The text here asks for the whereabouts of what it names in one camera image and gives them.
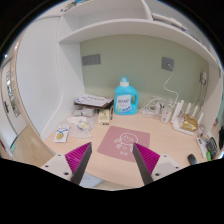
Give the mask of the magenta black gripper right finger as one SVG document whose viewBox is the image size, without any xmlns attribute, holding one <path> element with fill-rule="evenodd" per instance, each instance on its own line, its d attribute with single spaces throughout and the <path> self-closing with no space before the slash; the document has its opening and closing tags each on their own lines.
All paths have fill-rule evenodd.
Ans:
<svg viewBox="0 0 224 224">
<path fill-rule="evenodd" d="M 145 185 L 152 183 L 152 172 L 159 161 L 160 155 L 138 143 L 133 144 L 133 155 L 137 162 L 143 183 Z"/>
</svg>

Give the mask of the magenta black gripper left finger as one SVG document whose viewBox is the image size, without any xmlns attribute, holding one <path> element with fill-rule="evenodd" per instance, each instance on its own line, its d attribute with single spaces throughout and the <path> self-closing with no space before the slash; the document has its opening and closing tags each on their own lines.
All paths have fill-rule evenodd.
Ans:
<svg viewBox="0 0 224 224">
<path fill-rule="evenodd" d="M 65 155 L 65 159 L 72 171 L 71 181 L 74 184 L 80 184 L 91 154 L 92 144 L 86 143 Z"/>
</svg>

